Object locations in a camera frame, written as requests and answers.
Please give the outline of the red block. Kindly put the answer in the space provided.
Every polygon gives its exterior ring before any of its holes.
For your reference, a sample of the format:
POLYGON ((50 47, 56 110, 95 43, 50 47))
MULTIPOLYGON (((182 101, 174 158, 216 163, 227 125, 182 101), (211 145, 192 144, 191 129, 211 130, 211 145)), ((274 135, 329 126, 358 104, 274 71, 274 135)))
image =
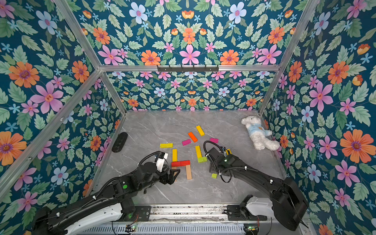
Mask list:
POLYGON ((180 162, 180 166, 187 166, 187 165, 190 165, 190 164, 191 164, 191 162, 189 160, 180 162))
POLYGON ((171 166, 172 167, 180 167, 181 166, 181 162, 172 162, 171 166))

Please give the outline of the natural wood block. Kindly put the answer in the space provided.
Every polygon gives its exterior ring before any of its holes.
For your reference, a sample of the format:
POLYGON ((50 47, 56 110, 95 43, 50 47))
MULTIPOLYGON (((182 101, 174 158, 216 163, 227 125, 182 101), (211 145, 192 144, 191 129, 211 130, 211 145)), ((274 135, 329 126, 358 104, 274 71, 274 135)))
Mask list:
POLYGON ((180 169, 178 167, 172 167, 171 172, 173 173, 174 182, 176 182, 177 176, 180 174, 180 169))
POLYGON ((187 176, 187 180, 191 180, 193 177, 192 177, 192 169, 191 169, 191 165, 186 165, 185 166, 186 168, 186 176, 187 176))

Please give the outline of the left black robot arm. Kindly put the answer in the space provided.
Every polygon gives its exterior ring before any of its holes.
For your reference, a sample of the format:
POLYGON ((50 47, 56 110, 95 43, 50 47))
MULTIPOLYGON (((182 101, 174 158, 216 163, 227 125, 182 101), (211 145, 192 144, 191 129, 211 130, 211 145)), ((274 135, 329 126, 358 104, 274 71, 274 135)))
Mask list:
POLYGON ((172 185, 180 174, 165 162, 168 154, 151 154, 153 162, 144 157, 137 168, 128 174, 108 180, 98 192, 67 206, 51 210, 39 209, 31 223, 33 235, 77 235, 97 225, 117 221, 122 217, 132 220, 136 211, 133 198, 141 191, 162 183, 172 185))

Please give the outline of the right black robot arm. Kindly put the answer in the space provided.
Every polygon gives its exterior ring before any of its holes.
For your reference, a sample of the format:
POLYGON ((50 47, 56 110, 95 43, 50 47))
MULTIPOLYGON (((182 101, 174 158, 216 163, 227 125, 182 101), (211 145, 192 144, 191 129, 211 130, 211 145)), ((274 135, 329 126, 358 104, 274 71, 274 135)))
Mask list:
POLYGON ((309 208, 305 196, 291 178, 270 176, 247 165, 233 154, 225 154, 212 148, 205 152, 210 161, 210 170, 219 176, 240 179, 261 191, 267 198, 247 195, 239 205, 238 218, 251 220, 257 216, 272 217, 285 228, 296 231, 309 208))

